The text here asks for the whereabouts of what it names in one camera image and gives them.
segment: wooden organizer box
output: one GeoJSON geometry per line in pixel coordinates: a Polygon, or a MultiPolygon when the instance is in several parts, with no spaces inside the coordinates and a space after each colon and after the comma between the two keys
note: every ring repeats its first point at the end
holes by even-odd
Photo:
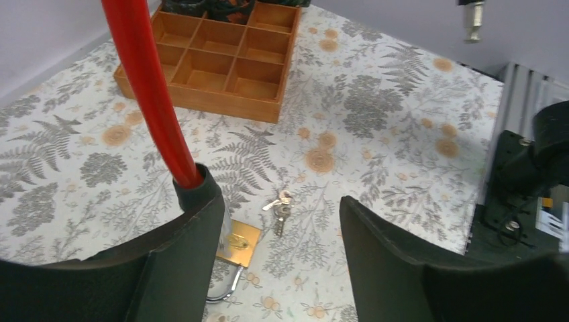
{"type": "MultiPolygon", "coordinates": [[[[277,123],[300,14],[256,2],[239,25],[159,8],[152,30],[174,106],[277,123]]],[[[122,65],[114,77],[135,99],[122,65]]]]}

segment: key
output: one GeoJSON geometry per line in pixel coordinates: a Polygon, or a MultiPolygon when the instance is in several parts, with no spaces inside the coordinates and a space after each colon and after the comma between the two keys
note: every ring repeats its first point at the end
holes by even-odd
{"type": "Polygon", "coordinates": [[[285,221],[291,216],[291,206],[277,205],[274,208],[274,215],[276,216],[274,233],[275,235],[282,237],[282,231],[285,230],[285,221]]]}
{"type": "Polygon", "coordinates": [[[288,205],[292,200],[293,196],[291,193],[289,191],[283,190],[278,193],[278,199],[263,207],[263,210],[267,211],[277,205],[288,205]]]}

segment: red cable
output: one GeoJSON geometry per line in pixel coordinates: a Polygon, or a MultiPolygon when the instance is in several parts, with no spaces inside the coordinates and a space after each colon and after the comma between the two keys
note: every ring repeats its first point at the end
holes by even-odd
{"type": "Polygon", "coordinates": [[[101,0],[117,53],[150,135],[175,181],[186,189],[203,182],[180,130],[146,0],[101,0]]]}

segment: floral tablecloth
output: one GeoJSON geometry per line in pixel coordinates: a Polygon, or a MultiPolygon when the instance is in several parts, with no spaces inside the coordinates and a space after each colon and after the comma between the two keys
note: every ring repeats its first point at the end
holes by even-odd
{"type": "MultiPolygon", "coordinates": [[[[108,42],[0,110],[0,258],[86,258],[180,215],[108,42]]],[[[357,320],[340,197],[463,252],[501,83],[318,7],[304,9],[278,125],[176,109],[235,219],[262,229],[210,321],[357,320]],[[296,196],[282,238],[261,207],[296,196]]],[[[211,293],[234,268],[215,265],[211,293]]]]}

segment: screw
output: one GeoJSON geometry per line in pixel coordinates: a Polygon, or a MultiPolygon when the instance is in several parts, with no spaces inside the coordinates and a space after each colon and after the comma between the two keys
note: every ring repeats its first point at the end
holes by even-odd
{"type": "Polygon", "coordinates": [[[522,146],[530,146],[531,140],[528,138],[519,139],[519,144],[522,146]]]}
{"type": "Polygon", "coordinates": [[[506,229],[509,231],[516,231],[519,229],[519,224],[516,221],[512,220],[506,225],[506,229]]]}

